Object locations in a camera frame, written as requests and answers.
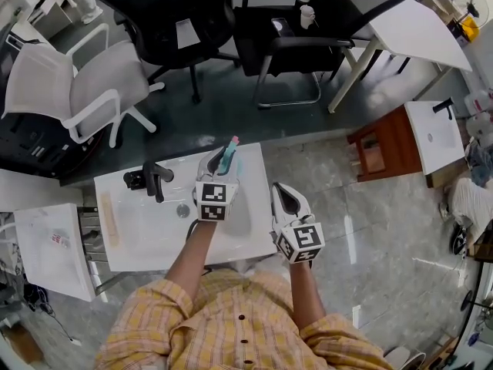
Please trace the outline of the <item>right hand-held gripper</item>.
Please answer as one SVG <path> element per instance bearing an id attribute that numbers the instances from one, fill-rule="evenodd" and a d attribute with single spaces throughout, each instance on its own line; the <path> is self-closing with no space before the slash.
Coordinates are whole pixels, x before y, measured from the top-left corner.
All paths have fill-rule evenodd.
<path id="1" fill-rule="evenodd" d="M 307 198 L 284 183 L 271 187 L 274 244 L 290 264 L 313 261 L 324 249 L 324 232 L 311 214 Z M 293 220 L 284 225 L 286 220 Z"/>

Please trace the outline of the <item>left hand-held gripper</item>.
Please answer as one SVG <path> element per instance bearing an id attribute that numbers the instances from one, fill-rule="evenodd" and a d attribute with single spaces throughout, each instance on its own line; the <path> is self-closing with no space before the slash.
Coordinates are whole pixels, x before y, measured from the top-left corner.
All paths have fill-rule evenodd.
<path id="1" fill-rule="evenodd" d="M 198 220 L 221 222 L 228 219 L 240 187 L 240 163 L 231 163 L 223 177 L 219 175 L 220 161 L 226 147 L 216 148 L 199 162 L 195 202 Z"/>

